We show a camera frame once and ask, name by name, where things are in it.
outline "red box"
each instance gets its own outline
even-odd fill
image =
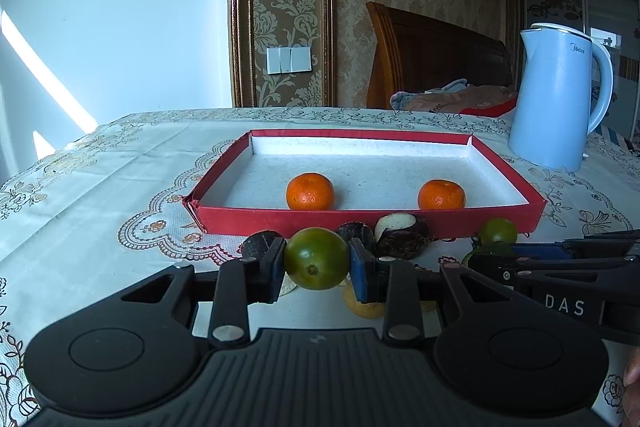
[[[287,183],[302,172],[320,172],[334,182],[337,209],[286,207]],[[459,183],[467,207],[417,210],[420,186],[434,177]],[[373,228],[380,217],[410,212],[444,239],[472,237],[491,217],[513,221],[520,233],[533,232],[546,201],[468,134],[268,129],[249,131],[231,144],[182,203],[204,233],[248,236],[275,230],[291,237],[307,227],[335,230],[349,221]]]

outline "kettle spout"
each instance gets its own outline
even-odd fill
[[[524,42],[524,49],[527,52],[527,57],[533,56],[533,53],[536,51],[536,47],[538,46],[538,42],[540,41],[541,34],[542,32],[539,30],[523,30],[520,32],[520,36]]]

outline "table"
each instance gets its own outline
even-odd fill
[[[21,425],[37,412],[22,370],[24,350],[43,327],[186,259],[198,271],[238,256],[242,237],[204,235],[180,196],[234,139],[252,128],[349,127],[473,133],[546,198],[536,231],[523,241],[561,241],[640,228],[640,159],[592,134],[575,174],[517,158],[510,122],[454,114],[340,108],[236,108],[134,114],[103,125],[43,158],[0,188],[0,417]],[[437,270],[462,259],[470,240],[438,241],[417,262]],[[274,305],[250,306],[258,327],[376,327],[342,302],[341,288],[296,288]],[[314,310],[313,314],[305,311]],[[204,336],[210,307],[194,333]],[[436,335],[433,312],[426,333]],[[595,408],[612,425],[622,413],[628,347],[607,343],[609,376]]]

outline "kettle handle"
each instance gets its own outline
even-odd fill
[[[589,128],[587,134],[593,132],[593,130],[600,124],[607,109],[609,108],[609,102],[613,95],[613,66],[611,65],[611,55],[607,49],[598,41],[592,41],[593,57],[598,63],[600,68],[600,94],[598,95],[598,101],[596,107],[593,108],[593,112],[589,116]]]

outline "wooden headboard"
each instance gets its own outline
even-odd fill
[[[389,109],[395,92],[423,92],[458,78],[475,86],[513,83],[502,42],[377,2],[368,2],[367,9],[378,38],[367,107]]]

